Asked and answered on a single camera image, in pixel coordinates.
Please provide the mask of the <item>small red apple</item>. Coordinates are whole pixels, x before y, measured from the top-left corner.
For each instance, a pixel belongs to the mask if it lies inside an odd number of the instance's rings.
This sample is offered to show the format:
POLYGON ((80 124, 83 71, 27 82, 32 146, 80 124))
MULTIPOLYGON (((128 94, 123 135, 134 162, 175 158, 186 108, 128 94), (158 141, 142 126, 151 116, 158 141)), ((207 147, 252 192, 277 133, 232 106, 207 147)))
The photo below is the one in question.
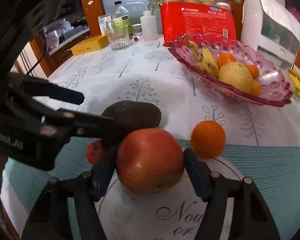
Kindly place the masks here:
POLYGON ((102 140, 96 140, 88 145, 86 157, 91 165, 95 165, 107 158, 107 151, 104 148, 102 140))

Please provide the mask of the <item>large red apple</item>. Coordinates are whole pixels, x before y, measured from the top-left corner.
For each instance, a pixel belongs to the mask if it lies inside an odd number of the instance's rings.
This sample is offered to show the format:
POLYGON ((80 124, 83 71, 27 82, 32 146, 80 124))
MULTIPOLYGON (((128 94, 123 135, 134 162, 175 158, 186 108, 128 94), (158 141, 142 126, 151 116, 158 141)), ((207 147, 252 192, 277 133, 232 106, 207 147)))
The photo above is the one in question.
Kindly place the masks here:
POLYGON ((121 142, 116 170, 121 184, 133 194, 166 191, 179 183, 184 154, 176 139, 164 129, 134 131, 121 142))

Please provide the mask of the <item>small mandarin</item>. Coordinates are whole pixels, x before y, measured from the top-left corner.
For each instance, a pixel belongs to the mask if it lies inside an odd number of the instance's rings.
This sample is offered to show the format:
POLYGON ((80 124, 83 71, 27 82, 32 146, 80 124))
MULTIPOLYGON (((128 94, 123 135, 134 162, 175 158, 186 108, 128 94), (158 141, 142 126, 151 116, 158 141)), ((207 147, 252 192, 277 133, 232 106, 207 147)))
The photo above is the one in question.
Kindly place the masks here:
POLYGON ((259 77, 259 69, 255 65, 246 65, 246 67, 249 69, 249 72, 253 76, 253 79, 256 79, 259 77))
POLYGON ((253 96, 259 96, 260 93, 261 93, 261 86, 257 81, 254 80, 250 94, 253 96))

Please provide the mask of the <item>spotted yellow banana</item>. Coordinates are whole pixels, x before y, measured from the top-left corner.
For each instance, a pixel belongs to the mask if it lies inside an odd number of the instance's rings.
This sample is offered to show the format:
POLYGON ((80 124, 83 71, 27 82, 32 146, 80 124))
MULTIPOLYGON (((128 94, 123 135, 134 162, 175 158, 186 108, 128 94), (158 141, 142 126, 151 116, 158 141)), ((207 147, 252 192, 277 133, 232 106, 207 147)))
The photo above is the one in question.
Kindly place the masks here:
POLYGON ((184 34, 182 38, 186 41, 188 47, 191 49, 194 58, 196 60, 195 66, 207 74, 213 76, 214 78, 218 77, 219 66, 217 60, 209 47, 199 48, 198 45, 187 39, 184 34))

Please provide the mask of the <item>dark avocado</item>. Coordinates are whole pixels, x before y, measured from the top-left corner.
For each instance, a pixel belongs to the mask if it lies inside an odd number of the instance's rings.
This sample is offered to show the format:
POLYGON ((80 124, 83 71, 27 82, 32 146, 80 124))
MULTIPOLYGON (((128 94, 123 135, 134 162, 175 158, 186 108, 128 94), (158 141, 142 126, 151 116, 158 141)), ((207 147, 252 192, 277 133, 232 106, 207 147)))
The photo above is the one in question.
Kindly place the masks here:
POLYGON ((132 130, 156 128, 161 122, 161 111, 152 103, 123 100, 108 106, 102 116, 132 130))

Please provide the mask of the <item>yellow flat box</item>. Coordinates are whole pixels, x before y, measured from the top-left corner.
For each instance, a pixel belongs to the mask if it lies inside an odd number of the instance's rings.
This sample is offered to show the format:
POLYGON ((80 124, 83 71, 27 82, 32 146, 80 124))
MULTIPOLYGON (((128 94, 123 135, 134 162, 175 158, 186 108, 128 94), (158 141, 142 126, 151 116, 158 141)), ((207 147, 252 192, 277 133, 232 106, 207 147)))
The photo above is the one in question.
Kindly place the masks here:
POLYGON ((101 50, 109 44, 107 35, 99 35, 87 38, 71 48, 73 56, 86 54, 92 51, 101 50))

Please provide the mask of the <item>teal printed placemat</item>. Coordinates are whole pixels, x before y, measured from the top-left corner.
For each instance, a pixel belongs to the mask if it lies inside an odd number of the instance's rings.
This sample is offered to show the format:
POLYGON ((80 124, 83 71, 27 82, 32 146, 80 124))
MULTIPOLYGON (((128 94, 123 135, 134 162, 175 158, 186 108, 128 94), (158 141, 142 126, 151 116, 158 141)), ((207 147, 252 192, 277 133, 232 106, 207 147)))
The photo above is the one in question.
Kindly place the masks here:
MULTIPOLYGON (((59 154, 55 169, 44 172, 9 160, 3 173, 1 200, 18 233, 37 197, 51 177, 68 179, 89 169, 85 149, 88 138, 72 139, 59 154)), ((223 158, 233 176, 250 176, 275 220, 282 239, 291 239, 300 228, 300 147, 227 145, 223 158)))

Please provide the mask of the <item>small white blue carton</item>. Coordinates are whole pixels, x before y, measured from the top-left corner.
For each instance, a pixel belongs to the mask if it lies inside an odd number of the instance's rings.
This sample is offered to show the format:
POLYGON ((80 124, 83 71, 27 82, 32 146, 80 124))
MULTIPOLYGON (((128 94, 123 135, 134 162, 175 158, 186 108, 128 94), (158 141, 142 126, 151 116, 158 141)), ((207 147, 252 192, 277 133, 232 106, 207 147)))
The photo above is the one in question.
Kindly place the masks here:
POLYGON ((101 34, 104 35, 107 30, 106 23, 111 20, 111 14, 106 14, 102 16, 98 16, 98 23, 100 27, 101 34))

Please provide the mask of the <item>clear drinking glass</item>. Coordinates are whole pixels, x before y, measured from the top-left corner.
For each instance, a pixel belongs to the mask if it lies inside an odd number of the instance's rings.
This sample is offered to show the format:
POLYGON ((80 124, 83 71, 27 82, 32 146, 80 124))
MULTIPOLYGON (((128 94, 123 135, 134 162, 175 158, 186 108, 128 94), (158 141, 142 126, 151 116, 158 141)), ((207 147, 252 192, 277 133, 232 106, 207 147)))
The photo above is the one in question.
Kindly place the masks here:
POLYGON ((128 26, 123 25, 116 27, 113 20, 106 22, 106 35, 111 50, 118 51, 127 49, 129 46, 128 26))

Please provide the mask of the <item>green label plastic bottle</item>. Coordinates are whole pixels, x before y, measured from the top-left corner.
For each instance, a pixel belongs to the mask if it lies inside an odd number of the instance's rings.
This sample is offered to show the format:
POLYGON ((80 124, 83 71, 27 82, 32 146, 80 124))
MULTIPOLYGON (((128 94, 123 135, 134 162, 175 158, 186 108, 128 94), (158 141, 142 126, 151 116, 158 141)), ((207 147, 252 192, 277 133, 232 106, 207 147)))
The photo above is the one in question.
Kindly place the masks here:
POLYGON ((114 2, 115 11, 112 14, 115 29, 127 26, 129 38, 133 37, 133 28, 130 21, 129 11, 122 5, 121 1, 114 2))

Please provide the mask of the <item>pink glass fruit bowl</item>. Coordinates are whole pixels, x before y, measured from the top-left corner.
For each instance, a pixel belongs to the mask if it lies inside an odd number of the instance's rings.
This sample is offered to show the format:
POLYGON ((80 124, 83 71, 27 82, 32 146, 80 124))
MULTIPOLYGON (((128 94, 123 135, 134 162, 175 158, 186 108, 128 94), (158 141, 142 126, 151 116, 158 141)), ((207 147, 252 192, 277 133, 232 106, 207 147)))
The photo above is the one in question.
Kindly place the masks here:
POLYGON ((257 53, 250 46, 245 46, 238 40, 231 40, 214 34, 184 34, 181 37, 177 36, 174 41, 167 42, 166 47, 186 70, 203 82, 206 82, 211 88, 225 95, 257 105, 283 107, 291 103, 290 98, 293 93, 290 90, 290 83, 285 80, 282 71, 279 68, 275 68, 274 64, 267 60, 262 53, 257 53), (242 92, 234 86, 221 82, 203 70, 198 69, 193 51, 187 44, 188 41, 197 45, 199 53, 206 47, 213 53, 214 57, 218 57, 221 54, 230 54, 243 65, 256 66, 259 71, 256 82, 260 85, 260 94, 254 96, 242 92))

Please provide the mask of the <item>white plastic bottle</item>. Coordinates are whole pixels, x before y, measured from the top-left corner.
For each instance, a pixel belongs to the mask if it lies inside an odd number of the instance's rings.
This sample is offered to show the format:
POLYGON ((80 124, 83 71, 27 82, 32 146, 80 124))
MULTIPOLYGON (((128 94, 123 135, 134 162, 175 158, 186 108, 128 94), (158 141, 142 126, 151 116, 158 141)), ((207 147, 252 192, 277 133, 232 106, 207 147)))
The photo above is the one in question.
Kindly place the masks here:
POLYGON ((144 40, 153 41, 158 38, 157 20, 150 10, 143 12, 143 16, 140 17, 140 23, 144 40))

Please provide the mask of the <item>red drink multipack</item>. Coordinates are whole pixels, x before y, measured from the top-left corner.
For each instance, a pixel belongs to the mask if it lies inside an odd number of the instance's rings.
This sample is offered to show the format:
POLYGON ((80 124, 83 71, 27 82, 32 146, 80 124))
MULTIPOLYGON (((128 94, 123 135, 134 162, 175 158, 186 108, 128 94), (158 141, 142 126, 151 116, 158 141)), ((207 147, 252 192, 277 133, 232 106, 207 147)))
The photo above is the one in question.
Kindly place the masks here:
POLYGON ((231 3, 226 0, 160 0, 164 46, 184 34, 237 38, 231 3))

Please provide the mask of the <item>white appliance with cloth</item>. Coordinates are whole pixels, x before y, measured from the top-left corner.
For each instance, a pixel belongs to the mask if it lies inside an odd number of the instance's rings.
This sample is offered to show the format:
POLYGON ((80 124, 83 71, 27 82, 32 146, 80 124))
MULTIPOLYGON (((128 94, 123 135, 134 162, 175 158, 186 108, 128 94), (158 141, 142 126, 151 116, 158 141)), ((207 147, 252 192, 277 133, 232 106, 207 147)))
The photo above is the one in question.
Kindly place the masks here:
POLYGON ((244 0, 241 42, 275 66, 291 68, 300 49, 300 23, 276 0, 244 0))

